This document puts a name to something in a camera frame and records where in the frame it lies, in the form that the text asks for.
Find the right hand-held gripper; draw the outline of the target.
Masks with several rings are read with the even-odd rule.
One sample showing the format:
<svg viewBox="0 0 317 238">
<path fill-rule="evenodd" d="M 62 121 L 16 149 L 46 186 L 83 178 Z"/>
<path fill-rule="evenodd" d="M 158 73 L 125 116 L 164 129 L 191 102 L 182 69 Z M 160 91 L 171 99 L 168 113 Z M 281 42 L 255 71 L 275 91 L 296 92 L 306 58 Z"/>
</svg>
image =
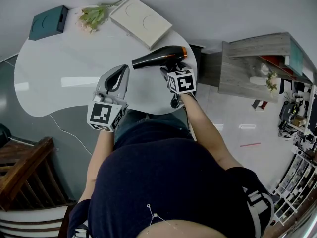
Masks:
<svg viewBox="0 0 317 238">
<path fill-rule="evenodd" d="M 193 96 L 193 93 L 196 92 L 196 79 L 193 69 L 185 68 L 168 72 L 165 67 L 161 67 L 160 72 L 167 82 L 168 89 L 173 93 L 173 98 L 170 102 L 172 108 L 177 109 L 183 104 L 180 98 L 181 94 L 190 94 Z"/>
</svg>

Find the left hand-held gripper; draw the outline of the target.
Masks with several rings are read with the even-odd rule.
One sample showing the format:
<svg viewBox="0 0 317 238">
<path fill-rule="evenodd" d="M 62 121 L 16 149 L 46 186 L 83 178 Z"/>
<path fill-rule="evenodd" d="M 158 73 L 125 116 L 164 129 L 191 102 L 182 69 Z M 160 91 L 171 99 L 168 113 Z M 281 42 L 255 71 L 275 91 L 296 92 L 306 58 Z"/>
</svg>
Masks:
<svg viewBox="0 0 317 238">
<path fill-rule="evenodd" d="M 128 107 L 124 97 L 129 73 L 129 66 L 123 64 L 112 68 L 99 78 L 98 92 L 94 93 L 87 112 L 87 124 L 92 129 L 115 132 L 118 128 Z"/>
</svg>

